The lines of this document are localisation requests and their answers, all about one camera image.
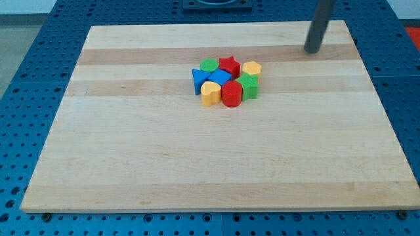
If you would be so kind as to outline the grey cylindrical robot arm rod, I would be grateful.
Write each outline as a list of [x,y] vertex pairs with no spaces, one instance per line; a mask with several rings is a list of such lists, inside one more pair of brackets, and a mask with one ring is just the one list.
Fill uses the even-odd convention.
[[320,50],[336,0],[318,0],[306,36],[304,50],[315,54]]

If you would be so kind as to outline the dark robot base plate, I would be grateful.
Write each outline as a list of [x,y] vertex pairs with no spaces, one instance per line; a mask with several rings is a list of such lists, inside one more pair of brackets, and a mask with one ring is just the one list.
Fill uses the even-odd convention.
[[183,11],[251,10],[252,0],[182,0]]

